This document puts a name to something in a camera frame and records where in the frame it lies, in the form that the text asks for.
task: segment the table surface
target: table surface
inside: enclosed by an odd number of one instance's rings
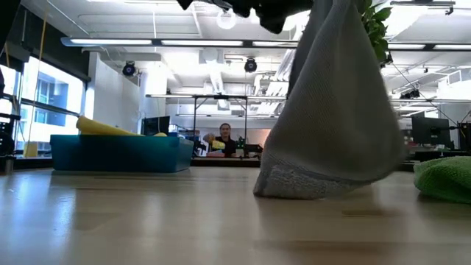
[[[254,198],[258,171],[0,177],[0,264],[471,264],[471,207],[412,174],[296,201]]]

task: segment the green plant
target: green plant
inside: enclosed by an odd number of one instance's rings
[[[388,49],[388,41],[384,39],[388,27],[384,26],[383,22],[391,15],[392,7],[385,7],[376,12],[376,7],[379,5],[373,5],[372,0],[364,0],[363,4],[358,6],[358,12],[376,57],[382,63],[387,59],[386,51]]]

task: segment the gray cloth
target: gray cloth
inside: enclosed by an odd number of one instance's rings
[[[317,199],[386,177],[403,140],[353,0],[316,0],[293,90],[270,132],[254,194]]]

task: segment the green microfiber towel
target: green microfiber towel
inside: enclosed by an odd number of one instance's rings
[[[414,185],[424,195],[471,204],[471,157],[430,160],[414,171]]]

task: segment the teal bin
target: teal bin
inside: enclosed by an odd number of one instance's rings
[[[190,167],[193,142],[176,137],[51,135],[54,169],[178,172]]]

